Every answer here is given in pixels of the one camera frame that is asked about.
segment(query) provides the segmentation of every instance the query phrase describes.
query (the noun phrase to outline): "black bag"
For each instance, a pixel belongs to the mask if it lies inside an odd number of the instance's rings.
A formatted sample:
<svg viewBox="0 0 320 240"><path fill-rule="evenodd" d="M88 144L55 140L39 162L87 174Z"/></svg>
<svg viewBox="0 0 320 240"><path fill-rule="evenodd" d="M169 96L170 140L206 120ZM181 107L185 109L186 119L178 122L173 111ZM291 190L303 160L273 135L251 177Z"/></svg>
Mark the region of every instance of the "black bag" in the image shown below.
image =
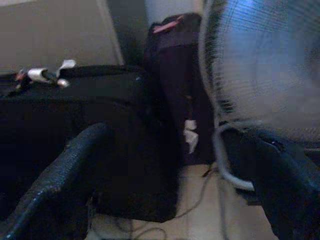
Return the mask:
<svg viewBox="0 0 320 240"><path fill-rule="evenodd" d="M201 17L196 13L171 16L154 23L148 33L145 68L160 83L178 130L184 164L211 164L214 161L213 108L204 90L198 63L198 33ZM159 26L170 26L158 33ZM195 120L198 144L190 154L184 135L185 121Z"/></svg>
<svg viewBox="0 0 320 240"><path fill-rule="evenodd" d="M116 147L92 176L103 182L94 194L98 212L154 222L173 218L178 141L155 82L128 66L64 69L60 77L70 86L36 82L0 100L0 192L10 209L70 139L105 123L115 132ZM16 84L13 76L2 77L0 90Z"/></svg>

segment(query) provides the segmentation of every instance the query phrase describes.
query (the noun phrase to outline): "cable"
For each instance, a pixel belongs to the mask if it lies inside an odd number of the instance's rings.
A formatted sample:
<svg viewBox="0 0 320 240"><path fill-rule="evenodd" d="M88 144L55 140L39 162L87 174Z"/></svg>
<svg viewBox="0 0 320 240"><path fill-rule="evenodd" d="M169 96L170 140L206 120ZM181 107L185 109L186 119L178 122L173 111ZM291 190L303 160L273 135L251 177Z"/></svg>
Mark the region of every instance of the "cable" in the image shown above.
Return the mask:
<svg viewBox="0 0 320 240"><path fill-rule="evenodd" d="M125 229L123 228L120 223L119 223L119 219L117 217L114 217L113 218L113 221L114 221L114 225L123 233L125 234L131 234L131 233L135 233L136 231L139 231L141 229L143 229L145 226L147 226L149 223L146 222L145 224L141 225L141 226L138 226L136 228L133 228L133 222L131 220L131 223L130 223L130 229Z"/></svg>
<svg viewBox="0 0 320 240"><path fill-rule="evenodd" d="M205 179L205 181L204 181L204 183L202 185L201 192L200 192L200 197L199 197L198 201L196 201L196 203L191 208L189 208L187 211L185 211L184 213L182 213L182 214L180 214L178 216L175 216L175 219L182 218L185 215L189 214L194 209L196 209L197 207L199 207L199 205L201 204L202 200L204 199L205 191L206 191L206 188L207 188L207 185L208 185L208 182L209 182L210 178L213 176L214 173L217 173L217 172L218 172L218 169L217 168L213 168L212 170L210 170L210 172L206 172L204 174L204 176L206 175L206 179Z"/></svg>
<svg viewBox="0 0 320 240"><path fill-rule="evenodd" d="M204 174L203 174L203 178L205 178L205 181L202 185L202 188L201 188L201 192L200 192L200 196L199 196L199 199L198 201L196 201L196 203L191 207L189 208L187 211L185 211L184 213L180 214L180 215L177 215L176 217L174 217L174 219L179 219L179 218L182 218L184 217L185 215L189 214L191 211L193 211L194 209L196 209L203 201L203 198L205 196L205 191L206 191L206 188L207 188L207 185L209 183L209 180L210 178L213 176L214 173L217 173L218 172L218 168L217 167L210 167L208 169L208 171L206 171ZM123 228L119 222L118 222L118 218L114 218L114 224L115 226L120 230L122 231L123 233L127 233L129 234L131 240L138 240L140 237L142 237L143 235L149 233L149 232L153 232L153 231L160 231L163 233L163 239L162 240L167 240L168 239L168 235L167 235L167 232L160 228L160 227L152 227L152 228L149 228L143 232L141 232L140 234L138 234L135 238L132 239L132 236L133 236L133 233L135 233L136 231L138 230L141 230L143 229L145 226L148 225L148 222L146 222L145 224L143 224L142 226L139 226L137 228L133 228L133 222L131 220L131 223L130 223L130 230L129 229L125 229Z"/></svg>
<svg viewBox="0 0 320 240"><path fill-rule="evenodd" d="M152 228L149 228L143 232L141 232L138 236L136 236L133 240L138 240L141 236L145 235L146 233L149 233L149 232L153 232L153 231L160 231L163 233L163 239L162 240L167 240L168 239L168 234L165 230L163 230L162 228L160 227L152 227Z"/></svg>

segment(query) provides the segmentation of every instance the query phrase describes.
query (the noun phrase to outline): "dark maroon bag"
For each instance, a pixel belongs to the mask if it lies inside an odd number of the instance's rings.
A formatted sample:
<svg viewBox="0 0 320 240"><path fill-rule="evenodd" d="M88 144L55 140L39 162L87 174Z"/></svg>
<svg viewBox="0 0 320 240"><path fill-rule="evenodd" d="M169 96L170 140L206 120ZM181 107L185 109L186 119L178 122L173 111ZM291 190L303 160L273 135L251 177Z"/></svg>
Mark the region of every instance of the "dark maroon bag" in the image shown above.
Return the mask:
<svg viewBox="0 0 320 240"><path fill-rule="evenodd" d="M198 63L201 17L187 13L154 23L148 33L144 67L159 82L178 132L185 165L214 161L213 108L205 92ZM195 120L198 143L190 153L184 135L185 121Z"/></svg>

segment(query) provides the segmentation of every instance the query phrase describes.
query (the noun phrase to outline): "beige floor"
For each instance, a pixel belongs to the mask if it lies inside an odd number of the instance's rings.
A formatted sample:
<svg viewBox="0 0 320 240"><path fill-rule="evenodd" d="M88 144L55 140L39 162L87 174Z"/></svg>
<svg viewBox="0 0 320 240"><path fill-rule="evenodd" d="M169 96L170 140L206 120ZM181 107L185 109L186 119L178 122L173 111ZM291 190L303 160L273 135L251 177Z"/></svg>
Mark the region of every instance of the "beige floor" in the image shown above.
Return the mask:
<svg viewBox="0 0 320 240"><path fill-rule="evenodd" d="M205 165L189 166L181 174L181 191L179 213L192 207L199 199L204 183ZM136 238L141 232L150 228L161 228L166 231L167 240L223 240L220 227L220 209L218 198L218 175L211 177L199 207L188 215L164 223L148 223L133 234ZM226 224L229 240L277 240L264 211L259 206L247 206L243 198L235 194L232 186L223 182L224 201L226 206ZM123 228L129 229L129 221L119 219ZM145 222L134 220L133 228L143 226ZM93 229L86 240L129 239L127 233L121 232L114 225L114 218L97 215L93 220ZM164 233L155 230L144 234L139 240L163 240Z"/></svg>

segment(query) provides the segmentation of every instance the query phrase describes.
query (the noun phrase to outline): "white tag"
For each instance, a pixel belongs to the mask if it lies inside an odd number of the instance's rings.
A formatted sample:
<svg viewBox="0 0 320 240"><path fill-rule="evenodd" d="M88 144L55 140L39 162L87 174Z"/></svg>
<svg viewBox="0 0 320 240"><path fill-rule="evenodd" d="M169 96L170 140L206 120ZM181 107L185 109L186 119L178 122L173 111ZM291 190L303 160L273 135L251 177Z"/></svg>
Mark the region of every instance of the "white tag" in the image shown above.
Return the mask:
<svg viewBox="0 0 320 240"><path fill-rule="evenodd" d="M50 81L42 75L42 73L47 70L47 68L31 68L27 75L34 82L50 84Z"/></svg>
<svg viewBox="0 0 320 240"><path fill-rule="evenodd" d="M63 78L60 78L56 84L58 84L58 86L63 89L70 86L70 82Z"/></svg>
<svg viewBox="0 0 320 240"><path fill-rule="evenodd" d="M57 79L60 77L61 69L72 69L75 67L76 64L77 64L76 61L73 59L63 60L61 67L59 67L59 69L56 71Z"/></svg>
<svg viewBox="0 0 320 240"><path fill-rule="evenodd" d="M192 154L198 144L199 135L196 132L188 129L185 129L183 134L185 136L185 142L189 144L189 154Z"/></svg>
<svg viewBox="0 0 320 240"><path fill-rule="evenodd" d="M196 130L196 128L197 128L196 120L185 120L184 129Z"/></svg>

